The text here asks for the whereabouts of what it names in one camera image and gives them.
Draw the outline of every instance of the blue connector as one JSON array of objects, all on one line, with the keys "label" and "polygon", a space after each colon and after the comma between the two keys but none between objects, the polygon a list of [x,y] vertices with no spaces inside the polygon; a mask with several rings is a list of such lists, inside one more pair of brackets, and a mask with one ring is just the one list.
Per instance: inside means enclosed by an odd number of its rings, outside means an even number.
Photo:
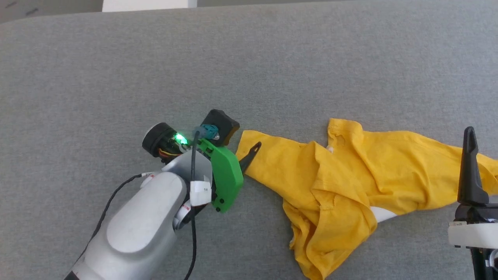
[{"label": "blue connector", "polygon": [[195,134],[195,132],[197,131],[199,132],[199,139],[219,139],[220,137],[220,135],[218,134],[218,128],[214,125],[201,125],[200,127],[196,127],[193,131],[193,134]]}]

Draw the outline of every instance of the green led light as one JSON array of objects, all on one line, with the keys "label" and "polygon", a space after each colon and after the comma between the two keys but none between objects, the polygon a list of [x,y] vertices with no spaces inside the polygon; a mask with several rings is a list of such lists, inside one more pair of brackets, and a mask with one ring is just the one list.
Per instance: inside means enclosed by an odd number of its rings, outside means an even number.
[{"label": "green led light", "polygon": [[175,134],[175,141],[177,141],[180,144],[188,144],[188,140],[181,135],[180,133]]}]

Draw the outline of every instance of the yellow t-shirt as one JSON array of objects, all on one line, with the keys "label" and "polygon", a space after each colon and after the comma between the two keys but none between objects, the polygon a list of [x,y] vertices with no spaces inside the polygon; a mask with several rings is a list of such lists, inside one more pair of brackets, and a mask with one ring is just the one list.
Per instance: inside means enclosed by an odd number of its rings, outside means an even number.
[{"label": "yellow t-shirt", "polygon": [[[246,174],[283,197],[303,273],[324,279],[377,227],[371,207],[396,215],[456,201],[462,149],[407,132],[366,132],[330,119],[329,149],[244,131],[244,157],[258,141]],[[498,161],[478,155],[483,188],[498,193]]]}]

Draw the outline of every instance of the gray table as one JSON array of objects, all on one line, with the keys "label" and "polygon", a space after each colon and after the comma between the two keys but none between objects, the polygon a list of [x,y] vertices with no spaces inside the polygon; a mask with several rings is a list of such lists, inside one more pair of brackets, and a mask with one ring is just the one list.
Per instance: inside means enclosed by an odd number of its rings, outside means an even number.
[{"label": "gray table", "polygon": [[[359,0],[0,25],[0,279],[62,278],[114,188],[160,168],[144,132],[190,131],[211,108],[322,144],[331,117],[453,145],[473,125],[498,157],[497,14],[494,0]],[[303,279],[281,203],[247,179],[230,212],[203,211],[191,279]],[[469,252],[447,244],[454,210],[383,222],[330,278],[472,278]],[[186,229],[154,279],[187,272]]]}]

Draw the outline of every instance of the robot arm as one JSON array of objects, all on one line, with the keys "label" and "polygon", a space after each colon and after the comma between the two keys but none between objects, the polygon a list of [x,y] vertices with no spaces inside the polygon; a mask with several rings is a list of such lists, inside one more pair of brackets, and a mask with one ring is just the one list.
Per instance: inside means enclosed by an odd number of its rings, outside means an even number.
[{"label": "robot arm", "polygon": [[470,249],[474,276],[498,280],[498,204],[489,203],[477,164],[477,139],[473,127],[465,129],[455,220],[448,228],[450,244]]},{"label": "robot arm", "polygon": [[173,219],[186,193],[177,174],[154,176],[91,240],[74,279],[150,279],[176,240]]},{"label": "robot arm", "polygon": [[217,211],[225,212],[235,200],[243,183],[242,172],[260,146],[239,163],[225,147],[238,128],[223,111],[211,110],[196,128],[196,135],[201,134],[199,142],[188,149],[187,139],[166,123],[152,127],[142,147],[166,166],[152,172],[108,223],[101,228],[98,225],[65,280],[150,279],[173,246],[176,231],[188,222],[194,231],[194,217],[206,204],[211,202]]}]

